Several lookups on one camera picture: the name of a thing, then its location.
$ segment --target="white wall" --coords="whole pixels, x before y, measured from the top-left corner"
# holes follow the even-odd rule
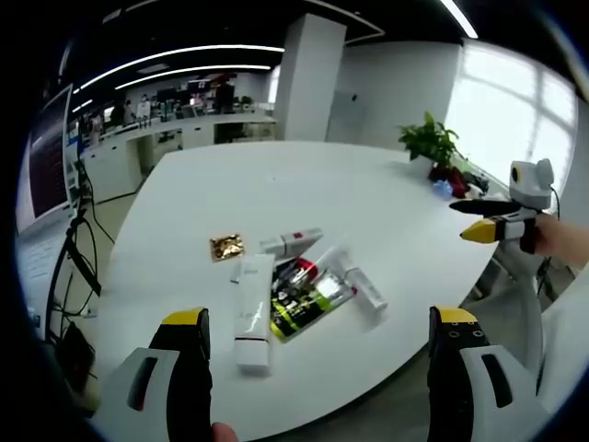
[[[560,216],[589,227],[589,104],[577,99],[577,137],[569,178],[560,198]]]
[[[402,150],[404,145],[397,141],[398,125],[419,124],[425,111],[443,122],[458,54],[455,44],[420,41],[344,49],[336,92],[357,94],[365,105],[356,142]]]
[[[325,141],[346,27],[306,14],[288,29],[274,108],[285,140]]]

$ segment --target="computer monitor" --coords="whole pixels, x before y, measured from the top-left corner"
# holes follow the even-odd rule
[[[19,234],[70,205],[64,164],[71,93],[70,85],[47,103],[33,122],[18,182]]]

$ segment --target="toothpaste tube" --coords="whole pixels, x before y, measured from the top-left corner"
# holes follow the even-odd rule
[[[273,268],[273,255],[245,255],[241,260],[235,356],[237,365],[247,371],[270,369],[268,329]]]
[[[330,267],[341,254],[322,238],[298,260],[276,268],[271,291],[271,330],[282,341],[352,297],[352,290]]]

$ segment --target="ceiling light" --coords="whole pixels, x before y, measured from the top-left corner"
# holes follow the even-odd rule
[[[137,83],[141,83],[142,81],[151,80],[152,78],[158,78],[160,76],[171,76],[174,74],[181,74],[183,72],[192,71],[211,71],[214,69],[260,69],[262,71],[270,71],[269,66],[260,66],[256,64],[213,64],[210,66],[187,67],[184,69],[176,69],[175,71],[167,71],[159,74],[153,74],[152,76],[144,76],[143,78],[139,78],[138,80],[130,81],[129,83],[125,83],[124,85],[116,86],[115,89],[122,89],[124,87],[135,85]]]
[[[274,48],[271,46],[257,46],[254,44],[211,44],[208,46],[193,46],[191,48],[175,49],[173,51],[155,53],[154,55],[148,55],[147,57],[140,58],[138,60],[134,60],[129,63],[121,64],[120,66],[115,67],[114,69],[110,69],[109,71],[105,72],[104,74],[100,74],[99,76],[92,78],[90,81],[87,81],[82,86],[80,86],[80,89],[84,89],[84,88],[90,86],[92,83],[96,83],[97,81],[104,78],[105,76],[109,76],[110,74],[113,74],[117,71],[124,69],[125,67],[129,67],[129,66],[133,66],[134,64],[146,62],[147,60],[153,60],[155,58],[165,57],[167,55],[173,55],[175,53],[193,52],[193,51],[208,51],[208,50],[212,50],[212,49],[251,49],[254,51],[284,52],[284,48]]]
[[[145,6],[145,5],[149,5],[150,3],[154,3],[154,2],[156,2],[156,1],[157,1],[157,0],[145,0],[144,2],[139,2],[139,3],[136,3],[136,4],[134,4],[133,6],[129,6],[129,7],[127,7],[127,8],[125,9],[125,12],[133,11],[134,9],[137,9],[138,7]]]
[[[468,19],[465,17],[462,11],[458,9],[458,6],[456,6],[452,0],[440,0],[440,2],[442,2],[442,5],[444,5],[448,11],[450,11],[450,14],[454,16],[454,19],[471,39],[477,39],[479,37]]]
[[[153,64],[151,66],[147,66],[144,67],[143,69],[139,69],[137,71],[137,73],[139,74],[153,74],[154,72],[157,71],[163,71],[164,69],[168,69],[169,66],[165,63],[158,63],[158,64]]]
[[[88,104],[90,104],[92,102],[92,99],[89,99],[88,101],[84,101],[82,104],[80,104],[77,108],[74,108],[72,110],[72,113],[76,113],[78,112],[80,109],[82,109],[84,106],[87,106]]]

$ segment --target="person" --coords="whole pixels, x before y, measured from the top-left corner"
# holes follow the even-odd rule
[[[148,123],[151,126],[151,103],[147,99],[147,94],[141,96],[141,101],[137,105],[137,120],[140,128],[142,125],[147,127]]]
[[[113,126],[122,126],[124,124],[125,108],[120,101],[114,104],[110,113],[110,122]]]
[[[97,145],[100,141],[100,136],[102,135],[102,114],[101,112],[96,112],[92,119],[90,120],[91,130],[90,130],[90,144]]]
[[[230,113],[233,111],[233,95],[235,89],[229,83],[227,78],[222,77],[220,85],[214,92],[214,109],[215,113]]]
[[[124,125],[131,124],[135,121],[135,113],[131,109],[131,101],[128,99],[125,102]]]

